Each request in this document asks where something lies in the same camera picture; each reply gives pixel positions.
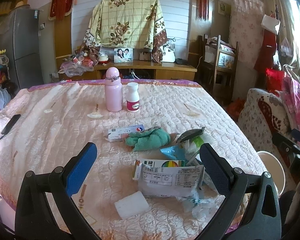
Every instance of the refrigerator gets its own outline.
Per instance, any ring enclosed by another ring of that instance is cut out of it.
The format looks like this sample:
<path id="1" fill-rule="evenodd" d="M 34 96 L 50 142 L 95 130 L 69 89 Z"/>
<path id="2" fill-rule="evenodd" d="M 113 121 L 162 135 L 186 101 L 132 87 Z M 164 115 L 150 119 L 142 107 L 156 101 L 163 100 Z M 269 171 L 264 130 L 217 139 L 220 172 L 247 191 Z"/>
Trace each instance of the refrigerator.
<path id="1" fill-rule="evenodd" d="M 21 89 L 43 84 L 39 55 L 39 10 L 28 5 L 15 8 L 2 22 L 0 50 L 9 58 L 10 81 Z"/>

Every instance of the couple photo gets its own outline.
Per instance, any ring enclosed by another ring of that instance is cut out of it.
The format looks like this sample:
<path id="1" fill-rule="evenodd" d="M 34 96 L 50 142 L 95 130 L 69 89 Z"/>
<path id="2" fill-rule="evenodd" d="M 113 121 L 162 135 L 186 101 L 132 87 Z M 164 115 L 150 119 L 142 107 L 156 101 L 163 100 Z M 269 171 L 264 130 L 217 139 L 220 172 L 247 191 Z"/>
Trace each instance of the couple photo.
<path id="1" fill-rule="evenodd" d="M 133 49 L 114 49 L 114 63 L 133 62 Z"/>

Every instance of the pink bedspread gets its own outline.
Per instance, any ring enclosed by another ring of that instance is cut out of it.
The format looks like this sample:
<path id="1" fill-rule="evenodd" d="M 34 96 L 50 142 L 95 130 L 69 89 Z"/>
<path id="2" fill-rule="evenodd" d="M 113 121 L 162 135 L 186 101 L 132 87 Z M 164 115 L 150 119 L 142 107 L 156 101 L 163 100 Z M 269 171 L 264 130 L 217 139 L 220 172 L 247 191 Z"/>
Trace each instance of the pink bedspread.
<path id="1" fill-rule="evenodd" d="M 123 80 L 123 100 L 130 80 Z M 183 240 L 194 239 L 207 225 L 224 196 L 205 190 L 205 200 L 213 203 L 201 219 L 185 213 L 176 198 L 147 198 L 151 211 L 121 220 L 114 202 L 135 193 L 138 182 L 132 180 L 136 158 L 163 158 L 159 150 L 132 152 L 123 142 L 108 142 L 105 129 L 144 124 L 160 126 L 168 133 L 183 133 L 206 127 L 217 142 L 215 151 L 233 167 L 246 173 L 266 170 L 251 143 L 234 121 L 198 84 L 190 81 L 138 80 L 140 111 L 106 110 L 103 81 L 49 84 L 21 90 L 0 111 L 0 133 L 14 114 L 20 119 L 0 140 L 0 194 L 16 206 L 21 183 L 29 170 L 50 173 L 64 166 L 87 142 L 97 145 L 98 157 L 78 194 L 72 196 L 82 215 L 102 239 Z M 102 118 L 88 114 L 99 104 Z M 58 225 L 67 230 L 48 194 Z M 238 216 L 247 204 L 244 197 Z"/>
<path id="2" fill-rule="evenodd" d="M 280 98 L 285 105 L 291 129 L 300 131 L 300 84 L 290 76 L 282 80 Z"/>

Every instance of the red label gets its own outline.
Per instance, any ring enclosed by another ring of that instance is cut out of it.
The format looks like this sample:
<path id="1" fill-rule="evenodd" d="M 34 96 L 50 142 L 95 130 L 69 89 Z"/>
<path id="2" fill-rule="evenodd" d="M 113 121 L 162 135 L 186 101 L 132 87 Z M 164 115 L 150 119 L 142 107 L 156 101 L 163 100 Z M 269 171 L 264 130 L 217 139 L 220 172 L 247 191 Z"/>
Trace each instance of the red label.
<path id="1" fill-rule="evenodd" d="M 137 111 L 139 109 L 139 106 L 140 106 L 140 101 L 137 101 L 137 102 L 127 101 L 127 109 L 129 111 Z"/>

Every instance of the yellow floral sheet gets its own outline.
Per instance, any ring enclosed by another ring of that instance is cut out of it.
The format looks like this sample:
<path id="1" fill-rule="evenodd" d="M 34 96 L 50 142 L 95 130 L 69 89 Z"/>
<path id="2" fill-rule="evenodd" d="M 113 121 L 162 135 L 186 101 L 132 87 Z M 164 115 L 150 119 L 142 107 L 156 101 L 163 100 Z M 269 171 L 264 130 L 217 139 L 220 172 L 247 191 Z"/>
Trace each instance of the yellow floral sheet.
<path id="1" fill-rule="evenodd" d="M 88 47 L 152 49 L 156 62 L 167 33 L 159 0 L 102 0 L 93 10 L 83 39 Z"/>

